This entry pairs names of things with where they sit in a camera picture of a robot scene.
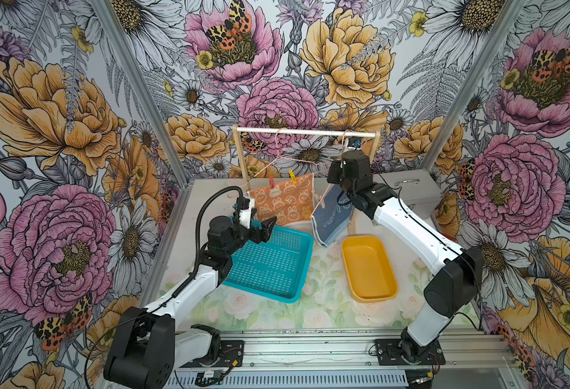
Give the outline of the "blue towel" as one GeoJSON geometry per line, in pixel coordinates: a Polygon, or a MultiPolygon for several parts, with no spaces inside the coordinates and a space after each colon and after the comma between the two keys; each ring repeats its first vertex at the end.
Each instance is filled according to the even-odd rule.
{"type": "Polygon", "coordinates": [[[354,207],[337,185],[331,186],[311,216],[312,230],[317,243],[330,246],[348,226],[354,207]]]}

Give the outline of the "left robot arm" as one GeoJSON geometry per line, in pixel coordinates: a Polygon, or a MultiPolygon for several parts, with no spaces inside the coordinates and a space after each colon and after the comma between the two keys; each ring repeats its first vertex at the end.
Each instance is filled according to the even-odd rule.
{"type": "Polygon", "coordinates": [[[267,243],[276,224],[276,217],[260,225],[244,225],[229,217],[213,218],[208,240],[197,251],[197,269],[163,297],[122,314],[104,378],[129,388],[162,388],[176,366],[215,356],[218,331],[206,326],[194,326],[187,332],[178,332],[177,328],[197,303],[226,280],[233,254],[247,242],[267,243]]]}

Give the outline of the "pink hanger with blue towel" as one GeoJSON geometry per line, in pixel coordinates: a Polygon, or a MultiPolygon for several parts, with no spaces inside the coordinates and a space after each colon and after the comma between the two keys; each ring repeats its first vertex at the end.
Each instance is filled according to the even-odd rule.
{"type": "MultiPolygon", "coordinates": [[[[379,134],[372,134],[369,133],[369,137],[367,136],[354,136],[353,134],[351,134],[350,136],[344,135],[342,136],[341,139],[341,146],[342,146],[342,153],[346,152],[346,141],[350,138],[350,137],[360,137],[362,139],[362,146],[359,150],[363,151],[366,153],[367,157],[369,158],[369,162],[372,163],[373,159],[375,158],[375,155],[377,153],[377,148],[378,148],[378,142],[379,142],[379,138],[378,138],[379,134]]],[[[325,192],[321,195],[318,195],[317,193],[313,194],[313,198],[315,201],[315,207],[314,207],[314,211],[317,210],[318,207],[325,207],[325,196],[328,193],[328,191],[330,190],[330,185],[327,187],[327,189],[325,190],[325,192]]]]}

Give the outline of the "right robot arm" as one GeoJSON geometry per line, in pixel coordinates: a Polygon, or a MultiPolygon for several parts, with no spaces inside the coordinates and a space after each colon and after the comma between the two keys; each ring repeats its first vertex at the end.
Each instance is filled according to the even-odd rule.
{"type": "Polygon", "coordinates": [[[355,209],[395,234],[432,274],[424,289],[425,303],[398,342],[400,359],[420,364],[456,314],[480,294],[481,251],[464,249],[433,230],[406,205],[400,189],[376,183],[369,158],[361,150],[347,151],[333,160],[327,182],[340,187],[355,209]]]}

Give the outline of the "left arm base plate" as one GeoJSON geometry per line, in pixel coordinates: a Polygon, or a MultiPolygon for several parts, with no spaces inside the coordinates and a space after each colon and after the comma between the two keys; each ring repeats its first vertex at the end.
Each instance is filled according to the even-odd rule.
{"type": "Polygon", "coordinates": [[[194,359],[182,368],[223,368],[241,367],[244,360],[243,340],[222,340],[218,351],[209,351],[203,358],[194,359]]]}

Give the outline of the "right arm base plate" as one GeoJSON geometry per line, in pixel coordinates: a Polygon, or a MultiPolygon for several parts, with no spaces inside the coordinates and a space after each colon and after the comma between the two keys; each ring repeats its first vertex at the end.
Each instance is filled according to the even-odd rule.
{"type": "Polygon", "coordinates": [[[414,341],[397,338],[377,339],[373,351],[380,366],[442,366],[445,355],[439,340],[420,346],[414,341]]]}

